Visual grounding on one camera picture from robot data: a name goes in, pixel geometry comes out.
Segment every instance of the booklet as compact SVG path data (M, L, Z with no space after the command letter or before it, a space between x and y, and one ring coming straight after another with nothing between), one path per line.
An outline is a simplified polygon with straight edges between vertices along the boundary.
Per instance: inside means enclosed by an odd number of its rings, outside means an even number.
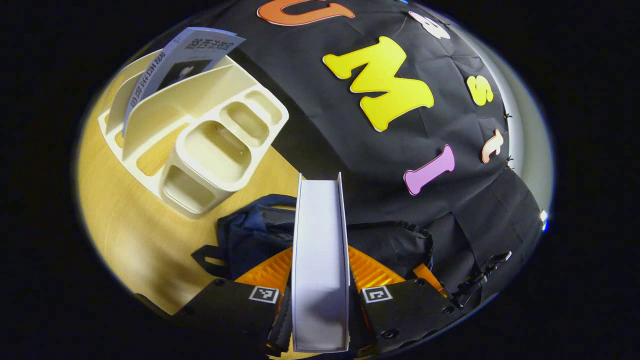
M190 27L179 33L151 61L134 87L124 115L122 135L131 111L156 91L213 69L245 39L229 31Z

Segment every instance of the white folder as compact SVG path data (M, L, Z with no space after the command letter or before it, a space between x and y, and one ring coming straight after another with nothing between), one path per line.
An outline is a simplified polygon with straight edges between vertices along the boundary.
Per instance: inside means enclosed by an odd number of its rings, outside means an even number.
M349 350L349 253L342 177L300 174L292 258L293 347L296 352Z

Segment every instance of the orange gripper pad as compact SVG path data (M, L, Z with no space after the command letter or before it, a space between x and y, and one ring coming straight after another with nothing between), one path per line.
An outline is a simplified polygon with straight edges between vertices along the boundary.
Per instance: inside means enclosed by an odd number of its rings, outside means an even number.
M292 252L293 248L290 247L279 254L271 256L237 278L236 282L276 288L280 290L280 293L284 293L289 272L291 271ZM373 288L404 281L400 275L351 246L349 246L349 264L358 292L362 288Z
M291 271L291 253L293 248L271 256L269 259L261 262L256 267L245 272L236 279L247 285L265 286L267 288L275 288L280 290L280 294L284 294L287 287L289 272Z
M400 275L353 247L349 247L349 264L359 293L362 288L373 288L404 281Z
M424 263L418 265L415 269L413 269L413 273L417 277L421 277L427 280L427 282L430 283L431 286L433 286L436 290L438 290L438 292L442 294L442 296L448 297L447 292L444 290L444 288L442 288L442 285L440 285L438 279L436 279L431 270L429 270L429 268L426 267Z

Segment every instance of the white desk organizer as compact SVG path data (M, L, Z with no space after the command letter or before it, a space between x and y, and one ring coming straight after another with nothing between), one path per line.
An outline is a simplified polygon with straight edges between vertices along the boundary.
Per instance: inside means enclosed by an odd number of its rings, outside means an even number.
M120 71L106 90L98 123L109 148L133 177L179 213L199 218L248 183L289 113L226 56L212 70L142 100L131 111L122 139L129 97L158 52ZM141 156L177 131L173 150L159 170L139 167ZM153 159L162 160L161 155Z

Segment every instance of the wooden table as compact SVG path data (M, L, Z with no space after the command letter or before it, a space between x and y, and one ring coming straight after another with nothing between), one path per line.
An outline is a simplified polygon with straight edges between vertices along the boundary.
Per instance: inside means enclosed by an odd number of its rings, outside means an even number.
M191 253L218 244L217 219L270 193L296 196L298 171L269 148L245 188L200 220L188 219L149 192L116 159L98 125L103 100L104 94L86 119L79 143L77 180L85 225L122 284L172 315L214 278ZM289 352L282 359L312 355Z

